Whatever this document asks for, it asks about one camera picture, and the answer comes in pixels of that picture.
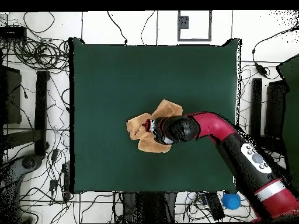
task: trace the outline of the green table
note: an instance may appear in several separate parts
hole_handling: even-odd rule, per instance
[[[234,190],[208,138],[146,153],[129,138],[126,122],[152,113],[163,99],[184,114],[214,111],[234,122],[238,39],[222,47],[86,45],[77,38],[70,45],[76,193]]]

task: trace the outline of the tan cloth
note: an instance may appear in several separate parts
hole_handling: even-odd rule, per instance
[[[139,139],[138,149],[144,152],[161,153],[170,150],[171,145],[163,145],[154,140],[155,135],[145,131],[142,124],[147,119],[153,120],[158,117],[181,116],[183,108],[168,100],[163,100],[153,112],[153,114],[144,113],[127,121],[127,130],[132,140]]]

